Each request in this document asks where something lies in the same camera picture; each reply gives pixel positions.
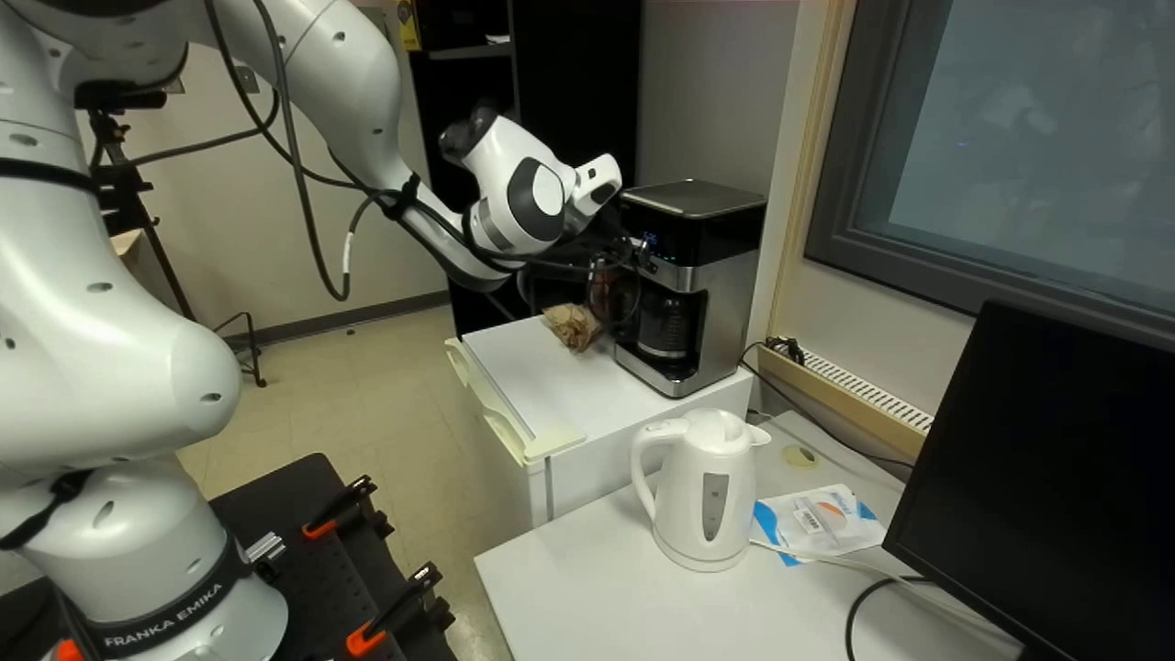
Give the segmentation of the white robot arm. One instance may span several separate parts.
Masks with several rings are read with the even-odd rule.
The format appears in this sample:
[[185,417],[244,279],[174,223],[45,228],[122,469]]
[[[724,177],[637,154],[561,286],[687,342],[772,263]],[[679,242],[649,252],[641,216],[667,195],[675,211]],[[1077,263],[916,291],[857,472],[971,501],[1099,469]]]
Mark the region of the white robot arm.
[[259,72],[465,286],[500,286],[620,190],[609,154],[567,166],[478,110],[439,137],[478,178],[478,200],[449,209],[397,150],[397,51],[351,0],[0,0],[2,548],[111,661],[274,661],[290,631],[174,463],[228,427],[238,364],[112,252],[77,137],[89,83],[160,83],[195,42]]

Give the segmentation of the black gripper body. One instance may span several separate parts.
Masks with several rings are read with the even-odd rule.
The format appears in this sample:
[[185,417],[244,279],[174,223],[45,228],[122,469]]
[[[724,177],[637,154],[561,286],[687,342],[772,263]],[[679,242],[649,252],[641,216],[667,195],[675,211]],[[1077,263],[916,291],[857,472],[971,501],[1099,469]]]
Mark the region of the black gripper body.
[[539,275],[587,283],[603,269],[630,263],[641,242],[630,236],[576,236],[536,261]]

